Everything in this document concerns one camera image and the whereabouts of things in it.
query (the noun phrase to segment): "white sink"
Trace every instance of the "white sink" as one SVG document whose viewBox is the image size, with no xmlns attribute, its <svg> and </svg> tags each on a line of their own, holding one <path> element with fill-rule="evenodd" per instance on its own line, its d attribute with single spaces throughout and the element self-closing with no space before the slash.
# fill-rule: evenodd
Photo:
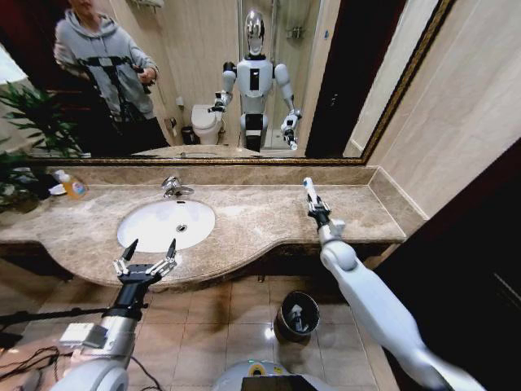
<svg viewBox="0 0 521 391">
<path fill-rule="evenodd" d="M 206 239 L 215 226 L 215 213 L 196 201 L 158 201 L 134 210 L 117 230 L 117 239 L 128 247 L 139 239 L 136 251 L 165 253 L 173 238 L 176 249 L 189 248 Z"/>
</svg>

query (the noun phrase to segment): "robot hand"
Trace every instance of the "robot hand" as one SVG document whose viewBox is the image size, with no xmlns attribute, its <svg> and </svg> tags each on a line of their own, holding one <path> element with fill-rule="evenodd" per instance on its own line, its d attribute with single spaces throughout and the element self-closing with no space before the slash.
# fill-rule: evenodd
<svg viewBox="0 0 521 391">
<path fill-rule="evenodd" d="M 216 92 L 213 106 L 208 109 L 208 112 L 226 112 L 226 106 L 230 104 L 233 97 L 230 92 L 224 90 Z"/>
<path fill-rule="evenodd" d="M 293 151 L 297 148 L 295 129 L 301 117 L 300 110 L 296 108 L 290 111 L 286 118 L 284 118 L 282 125 L 280 125 L 284 141 Z"/>
</svg>

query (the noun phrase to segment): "potted plant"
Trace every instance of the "potted plant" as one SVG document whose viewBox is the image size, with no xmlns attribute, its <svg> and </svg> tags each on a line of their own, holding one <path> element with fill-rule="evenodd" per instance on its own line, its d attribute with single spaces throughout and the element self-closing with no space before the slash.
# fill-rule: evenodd
<svg viewBox="0 0 521 391">
<path fill-rule="evenodd" d="M 53 98 L 54 95 L 44 91 L 27 86 L 17 89 L 10 83 L 7 90 L 0 93 L 0 102 L 15 109 L 4 118 L 20 131 L 36 130 L 25 136 L 33 148 L 43 148 L 55 156 L 79 156 L 76 126 L 64 120 Z M 8 139 L 0 139 L 0 212 L 16 209 L 25 213 L 37 206 L 38 198 L 29 190 L 37 179 L 30 169 L 23 167 L 27 158 L 23 152 L 2 149 Z"/>
<path fill-rule="evenodd" d="M 60 105 L 53 94 L 31 89 L 27 86 L 15 88 L 7 83 L 7 90 L 0 93 L 0 102 L 14 108 L 4 118 L 19 130 L 34 129 L 36 132 L 27 136 L 33 141 L 33 147 L 46 149 L 62 157 L 79 156 L 76 125 L 63 118 Z"/>
</svg>

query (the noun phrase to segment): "soap bottle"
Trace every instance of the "soap bottle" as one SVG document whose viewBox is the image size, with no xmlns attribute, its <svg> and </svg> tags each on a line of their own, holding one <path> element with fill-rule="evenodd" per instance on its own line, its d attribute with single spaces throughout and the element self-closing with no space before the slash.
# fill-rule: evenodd
<svg viewBox="0 0 521 391">
<path fill-rule="evenodd" d="M 87 186 L 71 174 L 66 174 L 62 169 L 59 169 L 55 172 L 55 176 L 72 199 L 79 200 L 87 194 Z"/>
</svg>

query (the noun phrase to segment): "trash can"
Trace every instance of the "trash can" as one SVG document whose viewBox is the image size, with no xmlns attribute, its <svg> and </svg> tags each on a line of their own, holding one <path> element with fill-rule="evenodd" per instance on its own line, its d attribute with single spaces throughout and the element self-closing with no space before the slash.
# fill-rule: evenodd
<svg viewBox="0 0 521 391">
<path fill-rule="evenodd" d="M 275 325 L 286 340 L 304 340 L 318 326 L 320 313 L 313 298 L 300 291 L 289 293 L 277 312 Z"/>
<path fill-rule="evenodd" d="M 184 126 L 181 129 L 181 136 L 185 145 L 199 144 L 199 138 L 194 133 L 194 129 L 191 126 Z"/>
</svg>

